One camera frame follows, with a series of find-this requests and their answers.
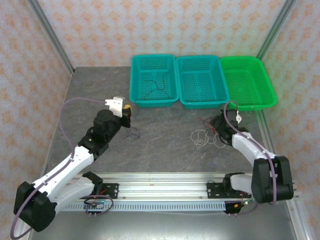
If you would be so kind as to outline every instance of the marble-patterned surface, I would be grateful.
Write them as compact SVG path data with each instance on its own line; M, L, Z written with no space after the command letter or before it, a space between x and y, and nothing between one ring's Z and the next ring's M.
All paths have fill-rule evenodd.
M104 100L123 96L130 103L130 67L77 67L66 99L87 97ZM62 112L62 124L70 139L77 143L89 127L101 103L74 101ZM207 144L197 148L190 134L204 129L199 119L219 114L220 109L185 109L177 101L172 107L139 108L133 104L131 126L140 130L140 139L126 137L121 128L109 144L109 149L83 171L118 172L236 172L252 171L249 162L230 146L217 148ZM262 143L255 112L242 112L241 125ZM70 147L58 129L48 160L50 171L69 153Z

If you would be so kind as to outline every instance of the robotic arm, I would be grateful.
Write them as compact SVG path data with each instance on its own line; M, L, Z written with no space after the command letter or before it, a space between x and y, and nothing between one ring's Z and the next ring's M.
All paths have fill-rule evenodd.
M72 160L70 154L53 170L32 184L25 181L18 187L14 214L17 214L31 193L45 183L32 196L19 215L19 218L35 231L44 230L65 206L84 196L97 195L101 192L103 180L92 172L83 174L75 183L69 185L67 183L108 149L109 142L121 127L130 128L131 126L131 107L126 105L123 108L122 98L114 97L105 102L109 109L103 109L97 113L93 127L88 129L86 135L78 143ZM58 171L61 172L46 182Z
M292 199L294 190L289 160L285 156L276 156L269 152L252 138L247 129L239 127L241 117L237 110L225 111L226 115L224 110L221 110L220 115L216 116L210 125L219 134L220 139L240 151L253 166L252 176L242 172L226 174L222 181L225 192L249 193L259 204L272 202L274 189L277 201ZM268 162L267 155L272 161L272 166ZM272 167L275 172L276 188L270 174Z

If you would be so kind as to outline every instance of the wall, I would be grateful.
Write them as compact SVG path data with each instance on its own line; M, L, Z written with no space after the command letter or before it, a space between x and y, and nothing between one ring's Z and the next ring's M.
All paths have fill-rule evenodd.
M264 59L278 97L266 110L278 154L289 158L308 221L320 236L320 1L297 1Z
M0 236L16 189L44 166L70 75L26 0L0 2Z
M285 0L40 0L74 67L138 54L256 56Z

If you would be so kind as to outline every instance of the plastic basket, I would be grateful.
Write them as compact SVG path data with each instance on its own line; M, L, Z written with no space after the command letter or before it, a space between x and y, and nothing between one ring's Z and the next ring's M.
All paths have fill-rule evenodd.
M175 63L180 101L186 109L218 108L230 100L217 56L180 56Z
M263 63L254 56L226 56L221 64L231 100L239 111L259 111L277 103L277 96Z
M169 107L179 99L172 54L136 55L131 62L130 100L141 108Z

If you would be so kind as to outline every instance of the teal plastic basket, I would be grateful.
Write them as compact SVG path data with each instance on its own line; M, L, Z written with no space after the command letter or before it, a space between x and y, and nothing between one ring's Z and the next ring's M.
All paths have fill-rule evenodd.
M230 100L219 57L180 56L175 63L180 101L186 109L218 108Z
M131 61L130 100L141 108L169 107L179 99L175 56L136 55Z

